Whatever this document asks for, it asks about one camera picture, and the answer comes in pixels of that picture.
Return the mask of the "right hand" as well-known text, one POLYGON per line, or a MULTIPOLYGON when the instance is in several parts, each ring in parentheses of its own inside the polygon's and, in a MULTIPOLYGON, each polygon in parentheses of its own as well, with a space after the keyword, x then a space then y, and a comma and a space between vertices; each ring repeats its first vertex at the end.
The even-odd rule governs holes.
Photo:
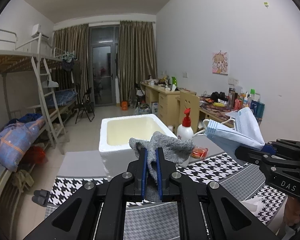
POLYGON ((300 222, 300 202, 291 196, 288 196, 283 220, 287 226, 294 226, 300 222))

